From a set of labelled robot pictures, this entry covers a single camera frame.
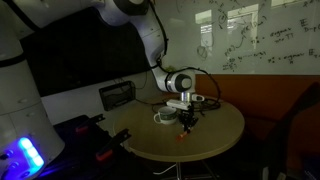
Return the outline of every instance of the robotic arm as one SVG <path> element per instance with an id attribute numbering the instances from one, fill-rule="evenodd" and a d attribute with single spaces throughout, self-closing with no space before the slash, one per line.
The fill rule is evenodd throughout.
<path id="1" fill-rule="evenodd" d="M 64 148 L 47 118 L 19 39 L 87 7 L 95 7 L 109 25 L 131 22 L 136 27 L 159 89 L 181 93 L 181 101 L 168 105 L 188 111 L 190 102 L 199 100 L 193 71 L 167 73 L 159 67 L 166 39 L 148 0 L 0 1 L 1 180 L 34 178 Z"/>

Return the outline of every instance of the handwritten equations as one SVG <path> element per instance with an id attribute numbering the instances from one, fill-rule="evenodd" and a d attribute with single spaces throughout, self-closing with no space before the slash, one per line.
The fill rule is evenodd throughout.
<path id="1" fill-rule="evenodd" d="M 165 66 L 212 74 L 320 74 L 320 0 L 159 0 Z"/>

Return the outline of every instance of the round table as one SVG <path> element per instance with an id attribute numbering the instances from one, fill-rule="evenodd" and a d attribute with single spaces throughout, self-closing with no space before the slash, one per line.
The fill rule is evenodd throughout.
<path id="1" fill-rule="evenodd" d="M 172 96 L 159 96 L 144 100 L 158 103 Z M 190 134 L 182 141 L 176 137 L 183 133 L 182 125 L 157 124 L 153 120 L 154 110 L 162 106 L 135 102 L 123 112 L 114 124 L 115 133 L 127 128 L 128 146 L 137 156 L 163 162 L 196 161 L 218 155 L 240 139 L 244 129 L 244 118 L 241 112 L 228 102 L 221 102 L 219 109 L 195 112 L 199 118 Z"/>

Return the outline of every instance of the white mug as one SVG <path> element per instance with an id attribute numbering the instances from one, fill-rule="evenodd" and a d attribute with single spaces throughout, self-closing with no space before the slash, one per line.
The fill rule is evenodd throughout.
<path id="1" fill-rule="evenodd" d="M 174 124 L 177 121 L 177 109 L 169 106 L 162 107 L 153 116 L 153 119 L 158 124 Z"/>

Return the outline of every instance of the black cable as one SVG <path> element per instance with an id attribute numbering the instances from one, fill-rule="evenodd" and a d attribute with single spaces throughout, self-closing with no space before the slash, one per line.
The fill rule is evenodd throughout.
<path id="1" fill-rule="evenodd" d="M 144 80 L 144 84 L 142 87 L 136 87 L 136 90 L 141 90 L 141 89 L 144 89 L 146 87 L 146 84 L 147 84 L 147 81 L 148 81 L 148 72 L 146 71 L 146 75 L 145 75 L 145 80 Z"/>
<path id="2" fill-rule="evenodd" d="M 194 106 L 195 112 L 200 112 L 202 115 L 204 115 L 204 111 L 219 109 L 221 104 L 216 103 L 216 99 L 206 98 L 205 101 L 194 103 Z"/>
<path id="3" fill-rule="evenodd" d="M 167 54 L 167 49 L 168 49 L 168 38 L 167 38 L 167 34 L 166 34 L 166 31 L 164 30 L 164 27 L 160 21 L 160 18 L 158 17 L 157 13 L 156 13 L 156 10 L 155 10 L 155 7 L 153 5 L 153 3 L 151 1 L 149 1 L 149 4 L 150 4 L 150 7 L 159 23 L 159 26 L 160 26 L 160 29 L 161 29 L 161 32 L 162 32 L 162 35 L 163 35 L 163 40 L 164 40 L 164 55 Z"/>
<path id="4" fill-rule="evenodd" d="M 150 105 L 151 106 L 151 109 L 152 109 L 152 112 L 154 113 L 157 113 L 157 111 L 154 110 L 154 107 L 155 106 L 165 106 L 166 105 L 166 102 L 163 100 L 163 102 L 158 102 L 158 103 L 148 103 L 148 102 L 145 102 L 145 101 L 141 101 L 139 99 L 135 99 L 136 101 L 138 101 L 139 103 L 142 103 L 142 104 L 146 104 L 146 105 Z"/>
<path id="5" fill-rule="evenodd" d="M 165 70 L 165 69 L 161 66 L 161 64 L 162 64 L 162 63 L 161 63 L 161 59 L 158 59 L 158 60 L 157 60 L 157 63 L 158 63 L 158 65 L 159 65 L 159 68 L 160 68 L 162 71 L 168 73 L 168 75 L 167 75 L 167 77 L 166 77 L 166 81 L 167 81 L 169 75 L 174 74 L 174 73 L 179 73 L 179 72 L 182 72 L 182 71 L 185 71 L 185 70 L 196 70 L 196 71 L 200 71 L 200 72 L 206 74 L 206 75 L 210 78 L 210 80 L 214 83 L 214 85 L 215 85 L 215 87 L 216 87 L 216 90 L 217 90 L 217 98 L 214 99 L 214 100 L 212 100 L 212 101 L 214 101 L 214 103 L 211 105 L 211 108 L 210 108 L 209 110 L 217 109 L 217 108 L 219 108 L 219 107 L 221 106 L 221 104 L 220 104 L 220 102 L 219 102 L 220 97 L 221 97 L 220 87 L 219 87 L 218 83 L 215 81 L 215 79 L 213 79 L 213 77 L 212 77 L 207 71 L 202 70 L 202 69 L 200 69 L 200 68 L 195 68 L 195 67 L 186 67 L 186 68 L 183 68 L 183 69 L 179 69 L 179 70 L 177 70 L 177 71 L 169 72 L 169 71 Z"/>
<path id="6" fill-rule="evenodd" d="M 20 9 L 13 0 L 3 0 L 8 4 L 14 13 L 33 31 L 39 31 L 40 28 Z"/>

